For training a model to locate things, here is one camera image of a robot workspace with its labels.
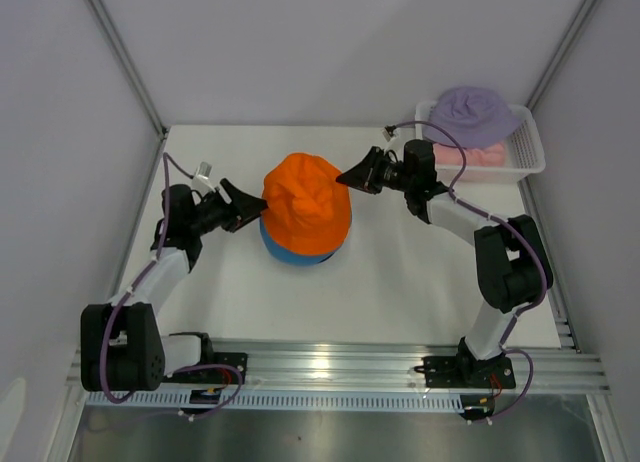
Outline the orange bucket hat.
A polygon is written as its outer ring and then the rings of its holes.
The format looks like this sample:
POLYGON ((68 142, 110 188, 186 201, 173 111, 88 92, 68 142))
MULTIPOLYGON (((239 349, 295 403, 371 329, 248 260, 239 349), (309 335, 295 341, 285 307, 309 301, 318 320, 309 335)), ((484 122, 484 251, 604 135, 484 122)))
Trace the orange bucket hat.
POLYGON ((324 158, 292 153, 264 178, 268 208, 261 222, 280 247, 320 256, 339 249, 352 221, 349 189, 337 182, 340 170, 324 158))

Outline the blue bucket hat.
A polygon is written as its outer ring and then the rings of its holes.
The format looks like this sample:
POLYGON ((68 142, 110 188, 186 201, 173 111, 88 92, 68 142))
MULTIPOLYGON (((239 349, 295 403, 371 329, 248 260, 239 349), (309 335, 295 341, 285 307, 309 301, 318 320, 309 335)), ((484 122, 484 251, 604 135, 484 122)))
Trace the blue bucket hat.
POLYGON ((268 233, 263 220, 259 221, 259 230, 262 238, 262 242, 269 252, 269 254, 279 262, 282 262, 287 265, 295 266, 295 267, 311 267, 315 265, 319 265, 319 261, 326 256, 327 254, 334 252, 335 254, 341 249, 341 246, 338 248, 320 255, 302 255, 295 253, 280 244, 278 244, 268 233))

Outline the purple bucket hat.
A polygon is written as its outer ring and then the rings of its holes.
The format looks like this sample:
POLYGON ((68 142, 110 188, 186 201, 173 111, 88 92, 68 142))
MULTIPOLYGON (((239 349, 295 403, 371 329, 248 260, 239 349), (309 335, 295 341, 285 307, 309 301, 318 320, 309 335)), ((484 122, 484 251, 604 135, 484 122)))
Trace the purple bucket hat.
POLYGON ((472 86, 444 92, 431 109, 428 121, 450 134, 465 149, 489 148, 521 125, 497 92, 472 86))

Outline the black wire hat stand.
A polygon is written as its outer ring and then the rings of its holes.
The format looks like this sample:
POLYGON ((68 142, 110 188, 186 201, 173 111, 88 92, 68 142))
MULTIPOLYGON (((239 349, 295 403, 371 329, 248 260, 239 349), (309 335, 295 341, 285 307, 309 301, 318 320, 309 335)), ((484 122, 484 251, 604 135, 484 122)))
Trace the black wire hat stand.
POLYGON ((329 260, 333 255, 335 255, 335 251, 334 251, 334 252, 331 252, 331 253, 329 253, 329 254, 327 254, 326 256, 324 256, 324 257, 319 261, 319 263, 323 263, 323 262, 325 262, 325 261, 329 260))

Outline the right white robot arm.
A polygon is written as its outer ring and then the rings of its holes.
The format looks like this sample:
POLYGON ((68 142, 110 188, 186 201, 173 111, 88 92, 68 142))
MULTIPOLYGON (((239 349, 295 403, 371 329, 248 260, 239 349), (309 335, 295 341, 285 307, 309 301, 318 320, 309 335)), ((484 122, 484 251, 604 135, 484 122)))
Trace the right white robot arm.
POLYGON ((483 299, 480 311, 455 355, 427 356, 415 367, 424 375, 426 386, 514 388, 504 345, 518 319, 540 305, 553 284, 534 220, 527 215, 504 220, 458 197, 439 180, 433 146, 425 140, 406 142, 401 159, 373 147, 336 181, 368 194, 385 188, 399 191, 413 216, 447 230, 474 249, 483 299))

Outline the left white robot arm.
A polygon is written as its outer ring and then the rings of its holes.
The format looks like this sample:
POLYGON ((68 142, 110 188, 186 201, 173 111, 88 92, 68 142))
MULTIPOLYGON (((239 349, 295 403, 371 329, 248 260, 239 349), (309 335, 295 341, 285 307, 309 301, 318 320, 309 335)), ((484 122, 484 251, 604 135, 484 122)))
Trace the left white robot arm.
POLYGON ((216 370, 211 343, 203 332, 161 335, 156 314, 192 272, 203 237, 222 229, 234 233, 266 210, 265 200, 222 180, 200 199, 186 184, 162 192, 163 216, 156 225, 150 258, 119 294, 87 306, 80 318, 80 376, 89 392, 115 403, 130 393, 156 390, 165 378, 183 372, 194 382, 216 370))

